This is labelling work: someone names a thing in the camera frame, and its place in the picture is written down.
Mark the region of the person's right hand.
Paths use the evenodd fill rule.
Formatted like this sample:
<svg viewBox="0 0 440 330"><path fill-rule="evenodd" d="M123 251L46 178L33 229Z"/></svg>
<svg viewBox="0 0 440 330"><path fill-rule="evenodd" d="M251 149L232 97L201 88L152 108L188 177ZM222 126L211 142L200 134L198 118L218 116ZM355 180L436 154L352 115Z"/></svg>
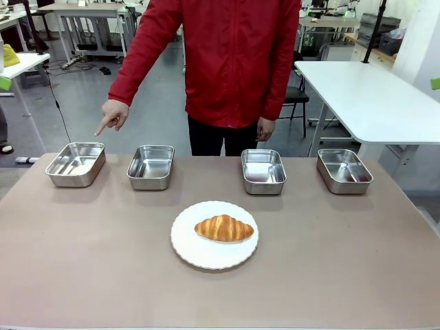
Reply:
<svg viewBox="0 0 440 330"><path fill-rule="evenodd" d="M102 114L95 136L99 136L105 128L119 131L129 116L129 106L118 100L107 100L102 106Z"/></svg>

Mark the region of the person's left hand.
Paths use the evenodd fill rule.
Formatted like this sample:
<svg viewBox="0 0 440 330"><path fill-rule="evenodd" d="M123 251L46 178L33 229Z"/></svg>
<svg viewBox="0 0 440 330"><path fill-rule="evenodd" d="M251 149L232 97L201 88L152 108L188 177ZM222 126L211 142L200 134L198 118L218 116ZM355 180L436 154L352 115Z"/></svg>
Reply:
<svg viewBox="0 0 440 330"><path fill-rule="evenodd" d="M268 141L275 129L275 121L267 120L265 118L259 118L257 123L257 133L256 133L256 141L257 142L266 142Z"/></svg>

